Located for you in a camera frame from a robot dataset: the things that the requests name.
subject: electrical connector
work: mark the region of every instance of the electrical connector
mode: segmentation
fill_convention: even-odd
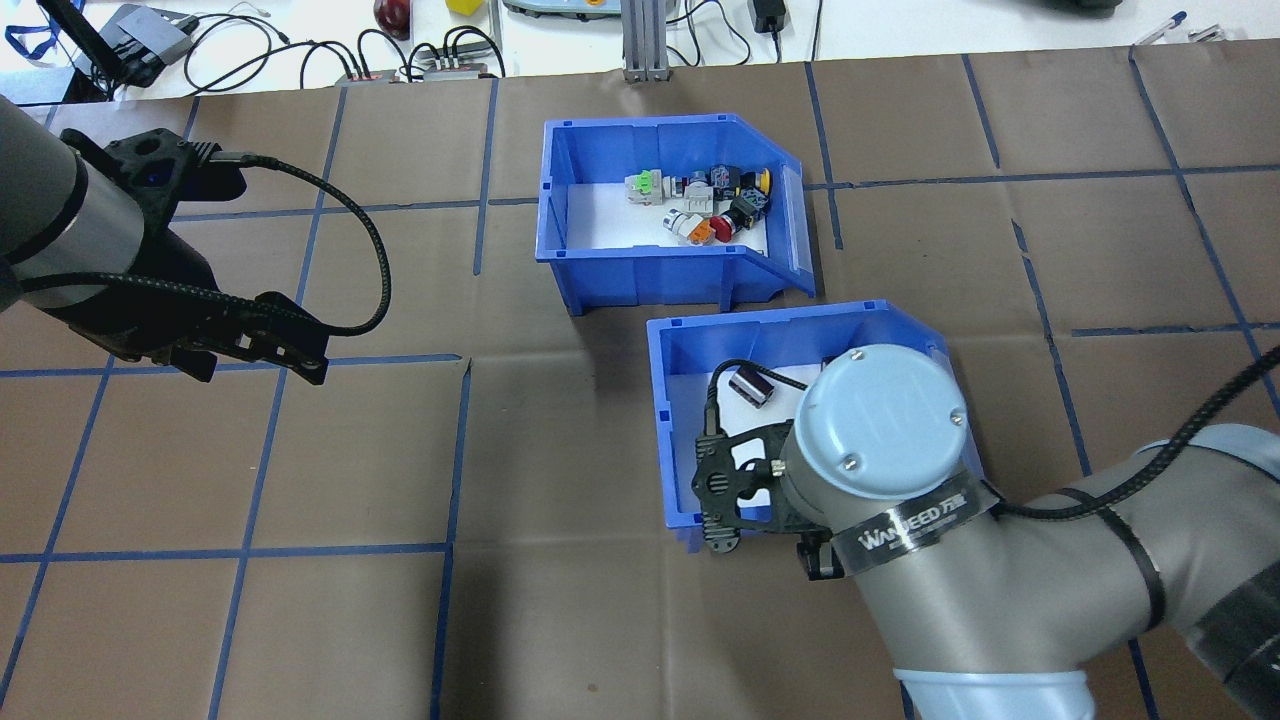
[[[771,35],[787,27],[785,0],[751,0],[751,27],[760,35]]]

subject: small black component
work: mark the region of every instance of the small black component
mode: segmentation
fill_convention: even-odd
[[[831,533],[810,530],[800,533],[796,543],[796,557],[810,580],[838,580],[845,577],[845,566],[840,564],[836,547],[831,544]]]
[[[742,396],[742,400],[751,404],[751,407],[763,407],[773,397],[773,383],[764,379],[764,375],[750,368],[739,368],[728,379],[728,387]]]
[[[731,200],[742,187],[742,169],[733,165],[712,165],[709,183],[716,200]]]
[[[787,27],[787,4],[783,0],[751,0],[751,27],[762,35]]]
[[[755,222],[764,217],[769,208],[769,196],[759,190],[744,190],[741,195],[733,197],[724,217],[733,224],[737,232],[755,225]]]
[[[703,510],[703,539],[712,552],[730,552],[737,547],[741,530],[762,533],[829,533],[800,514],[786,498],[774,462],[782,456],[782,446],[791,434],[791,420],[760,425],[733,437],[723,430],[701,434],[695,442],[698,470],[694,474],[694,495]],[[739,465],[733,448],[759,439],[764,443],[764,457]],[[768,520],[742,518],[737,498],[754,497],[769,491]]]

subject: metal band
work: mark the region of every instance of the metal band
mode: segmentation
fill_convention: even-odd
[[[850,575],[865,573],[916,550],[991,510],[996,498],[968,471],[932,491],[890,507],[832,538]]]
[[[18,277],[13,274],[13,268],[0,258],[0,313],[22,297],[22,287],[18,286]]]
[[[1080,503],[1092,502],[1094,500],[1092,495],[1076,488],[1062,488],[1059,489],[1056,495],[1070,497]],[[1142,582],[1147,585],[1147,602],[1151,605],[1151,616],[1147,621],[1147,630],[1152,630],[1165,621],[1165,583],[1160,579],[1160,568],[1156,568],[1156,561],[1151,559],[1151,553],[1147,552],[1142,541],[1138,539],[1137,534],[1134,534],[1129,523],[1125,523],[1124,519],[1115,512],[1115,510],[1103,507],[1098,511],[1098,518],[1106,523],[1107,529],[1120,538],[1120,542],[1124,543],[1129,555],[1133,556],[1134,564],[1138,565],[1138,571],[1142,573]]]
[[[84,201],[76,215],[46,247],[13,264],[18,279],[61,273],[124,273],[142,246],[145,222],[132,197],[102,173],[77,159],[87,173]],[[83,302],[106,290],[104,286],[69,286],[28,292],[23,300],[40,309]]]
[[[23,242],[14,250],[12,250],[4,259],[10,265],[18,265],[29,258],[40,255],[50,243],[58,240],[67,225],[72,224],[76,219],[76,214],[79,213],[81,208],[84,205],[84,191],[88,190],[88,170],[84,160],[79,155],[76,156],[76,183],[72,186],[72,193],[63,204],[63,209],[54,215],[54,219],[45,225],[45,229],[36,233],[31,240]]]

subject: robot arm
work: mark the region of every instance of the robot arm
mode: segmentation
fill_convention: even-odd
[[[1092,719],[1080,664],[1161,623],[1245,710],[1275,717],[1280,437],[1201,428],[1277,361],[1280,348],[1174,439],[1024,507],[963,461],[968,411],[943,366],[859,347],[827,365],[792,423],[754,430],[771,436],[756,464],[768,471],[717,464],[742,436],[717,438],[708,402],[694,479],[704,537],[732,550],[753,523],[716,498],[769,489],[773,527],[750,529],[806,537],[810,578],[852,575],[931,720]]]
[[[243,167],[311,182],[361,219],[383,275],[367,323],[326,325],[278,292],[224,295],[209,263],[169,229],[180,200],[242,195]],[[320,384],[329,337],[362,334],[387,314],[390,272],[372,220],[333,186],[279,160],[166,129],[106,149],[76,131],[56,138],[0,97],[0,310],[20,297],[122,360],[147,357],[207,382],[221,354]]]

